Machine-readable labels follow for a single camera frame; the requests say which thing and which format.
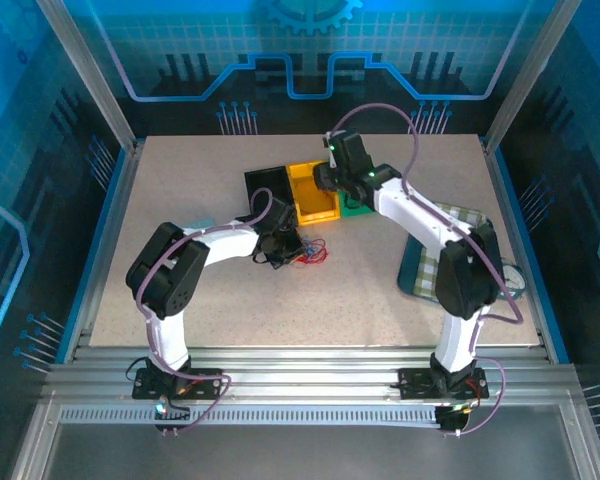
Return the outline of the aluminium mounting rail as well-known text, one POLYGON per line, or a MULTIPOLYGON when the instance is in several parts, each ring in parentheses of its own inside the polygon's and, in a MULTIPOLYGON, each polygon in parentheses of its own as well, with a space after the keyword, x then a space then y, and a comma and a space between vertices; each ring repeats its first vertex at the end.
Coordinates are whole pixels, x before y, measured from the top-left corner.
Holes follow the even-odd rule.
MULTIPOLYGON (((125 370, 142 356, 138 348, 77 349, 70 364, 51 368, 42 395, 62 404, 128 404, 125 370)), ((549 361, 541 347, 483 348, 481 367, 503 403, 559 404, 579 389, 576 370, 549 361)), ((227 347, 193 348, 192 364, 220 368, 232 379, 228 404, 396 404, 392 389, 400 368, 429 364, 427 347, 227 347)))

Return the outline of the green white checked cloth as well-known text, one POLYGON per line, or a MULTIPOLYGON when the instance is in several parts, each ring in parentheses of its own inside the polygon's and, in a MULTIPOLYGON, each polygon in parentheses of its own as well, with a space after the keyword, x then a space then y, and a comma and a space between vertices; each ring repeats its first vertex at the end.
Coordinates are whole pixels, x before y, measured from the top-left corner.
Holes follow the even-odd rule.
MULTIPOLYGON (((489 218, 478 210, 439 202, 435 202, 435 205, 457 221, 464 222, 471 227, 478 227, 489 222, 489 218)), ((438 261, 436 257, 431 255, 425 247, 422 247, 412 294, 437 303, 438 300, 435 294, 437 272, 438 261)))

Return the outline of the black plastic bin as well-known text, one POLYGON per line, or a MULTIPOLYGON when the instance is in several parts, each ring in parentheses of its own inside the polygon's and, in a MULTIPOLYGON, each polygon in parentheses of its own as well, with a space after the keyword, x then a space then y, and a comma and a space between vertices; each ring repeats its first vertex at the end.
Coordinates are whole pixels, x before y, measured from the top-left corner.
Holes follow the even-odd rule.
POLYGON ((244 173, 244 180, 250 209, 254 213, 260 214, 268 203, 266 193, 255 195, 255 192, 261 188, 269 189, 275 200, 289 205, 291 212, 295 213, 290 180, 284 166, 247 171, 244 173))

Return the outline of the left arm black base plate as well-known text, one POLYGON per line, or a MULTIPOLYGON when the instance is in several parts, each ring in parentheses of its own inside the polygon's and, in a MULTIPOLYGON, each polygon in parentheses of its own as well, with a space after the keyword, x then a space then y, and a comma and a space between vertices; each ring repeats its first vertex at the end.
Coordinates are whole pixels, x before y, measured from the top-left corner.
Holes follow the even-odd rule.
POLYGON ((185 379, 153 368, 140 368, 135 373, 131 397, 135 400, 215 400, 220 396, 220 369, 191 370, 190 375, 202 379, 185 379))

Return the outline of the aluminium frame post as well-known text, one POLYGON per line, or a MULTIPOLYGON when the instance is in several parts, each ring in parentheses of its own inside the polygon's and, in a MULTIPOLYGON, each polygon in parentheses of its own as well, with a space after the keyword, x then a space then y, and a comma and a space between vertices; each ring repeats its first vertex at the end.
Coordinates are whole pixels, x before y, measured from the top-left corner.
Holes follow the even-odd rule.
POLYGON ((516 75, 511 89, 501 104, 485 136, 487 158, 494 157, 497 148, 511 127, 524 101, 570 25, 582 0, 556 0, 530 52, 516 75))
POLYGON ((62 0, 36 0, 121 148, 130 155, 137 149, 133 133, 95 57, 62 0))

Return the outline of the small black controller board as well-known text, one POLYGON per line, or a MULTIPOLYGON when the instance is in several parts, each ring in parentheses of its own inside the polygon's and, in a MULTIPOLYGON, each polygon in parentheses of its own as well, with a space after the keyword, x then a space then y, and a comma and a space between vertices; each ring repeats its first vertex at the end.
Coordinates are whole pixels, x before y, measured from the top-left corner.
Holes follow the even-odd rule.
POLYGON ((435 420, 443 433, 458 435, 468 422, 472 408, 468 406, 438 406, 435 408, 435 420))
POLYGON ((178 426, 171 425, 170 421, 189 420, 190 417, 189 408, 176 406, 166 395, 159 397, 154 408, 155 427, 163 436, 168 433, 177 434, 178 426))

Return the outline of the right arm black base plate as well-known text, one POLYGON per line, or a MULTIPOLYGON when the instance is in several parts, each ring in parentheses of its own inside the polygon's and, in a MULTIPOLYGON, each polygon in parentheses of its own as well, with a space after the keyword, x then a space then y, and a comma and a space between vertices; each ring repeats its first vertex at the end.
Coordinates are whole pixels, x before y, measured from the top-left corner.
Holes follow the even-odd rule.
POLYGON ((490 390, 485 371, 474 368, 457 376, 443 374, 433 368, 403 368, 398 370, 393 385, 402 400, 477 400, 489 399, 490 390))

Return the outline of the green plastic bin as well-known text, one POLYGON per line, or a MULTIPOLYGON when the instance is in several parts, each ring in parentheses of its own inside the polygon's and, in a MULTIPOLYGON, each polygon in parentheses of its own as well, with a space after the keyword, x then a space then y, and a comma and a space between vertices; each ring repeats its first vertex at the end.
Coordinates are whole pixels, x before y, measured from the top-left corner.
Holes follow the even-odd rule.
POLYGON ((354 200, 345 192, 338 192, 339 212, 342 218, 373 214, 374 211, 360 201, 354 200))

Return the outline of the yellow plastic bin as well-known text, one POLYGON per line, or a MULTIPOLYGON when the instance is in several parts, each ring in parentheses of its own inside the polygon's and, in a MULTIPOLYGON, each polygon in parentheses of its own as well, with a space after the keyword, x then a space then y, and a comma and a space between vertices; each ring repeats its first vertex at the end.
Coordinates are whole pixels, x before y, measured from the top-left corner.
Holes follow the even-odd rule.
POLYGON ((341 218, 338 194, 322 191, 314 182, 313 169, 321 163, 321 160, 317 160, 286 166, 300 226, 326 223, 341 218))

